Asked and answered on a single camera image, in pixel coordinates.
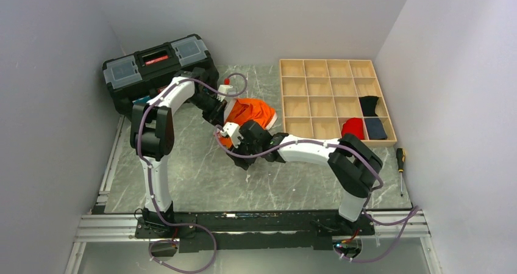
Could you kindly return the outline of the orange underwear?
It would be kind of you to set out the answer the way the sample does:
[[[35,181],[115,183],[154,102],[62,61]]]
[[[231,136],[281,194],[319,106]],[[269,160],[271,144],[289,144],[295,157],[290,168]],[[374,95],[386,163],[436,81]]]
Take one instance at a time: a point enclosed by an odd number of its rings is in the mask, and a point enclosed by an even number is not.
[[[249,120],[254,120],[263,129],[270,130],[278,119],[277,112],[266,102],[255,98],[229,98],[223,112],[223,124],[235,123],[242,126]]]

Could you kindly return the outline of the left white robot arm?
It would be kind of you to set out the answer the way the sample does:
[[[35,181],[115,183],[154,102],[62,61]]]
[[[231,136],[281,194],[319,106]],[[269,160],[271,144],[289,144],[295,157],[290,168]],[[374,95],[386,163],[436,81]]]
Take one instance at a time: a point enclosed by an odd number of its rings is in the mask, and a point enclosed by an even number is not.
[[[192,102],[203,119],[212,125],[224,124],[226,103],[209,84],[210,73],[202,68],[178,71],[157,96],[132,108],[130,145],[144,171],[146,201],[142,218],[159,236],[168,237],[175,229],[174,209],[168,190],[168,157],[173,149],[173,116],[185,102]]]

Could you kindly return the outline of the wooden compartment tray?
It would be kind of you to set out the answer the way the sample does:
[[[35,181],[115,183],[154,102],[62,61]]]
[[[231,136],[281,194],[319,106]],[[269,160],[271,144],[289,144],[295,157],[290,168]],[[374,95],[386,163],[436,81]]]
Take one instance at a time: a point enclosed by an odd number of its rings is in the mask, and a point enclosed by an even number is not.
[[[365,139],[371,147],[391,147],[396,133],[387,109],[374,65],[370,60],[281,59],[280,92],[283,129],[311,139],[340,138],[341,125],[349,118],[361,118]],[[370,140],[359,97],[378,96],[376,113],[388,138]]]

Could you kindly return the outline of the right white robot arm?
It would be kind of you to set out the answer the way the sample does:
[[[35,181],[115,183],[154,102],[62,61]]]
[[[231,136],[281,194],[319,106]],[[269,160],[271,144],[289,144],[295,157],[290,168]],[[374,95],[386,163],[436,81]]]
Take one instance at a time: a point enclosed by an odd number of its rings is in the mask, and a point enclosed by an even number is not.
[[[353,134],[326,140],[285,132],[271,134],[253,120],[243,125],[226,123],[219,134],[231,141],[227,155],[244,170],[257,158],[267,162],[303,162],[329,168],[344,190],[336,217],[337,229],[343,234],[351,234],[359,227],[359,218],[371,193],[383,186],[379,176],[383,162]]]

